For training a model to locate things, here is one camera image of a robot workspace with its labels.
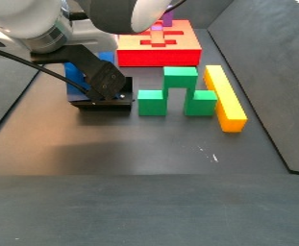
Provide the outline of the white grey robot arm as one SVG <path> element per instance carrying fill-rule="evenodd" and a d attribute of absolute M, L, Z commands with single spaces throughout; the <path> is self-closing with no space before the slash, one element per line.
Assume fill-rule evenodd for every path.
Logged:
<path fill-rule="evenodd" d="M 0 0 L 0 46 L 47 54 L 72 44 L 141 33 L 172 0 Z"/>

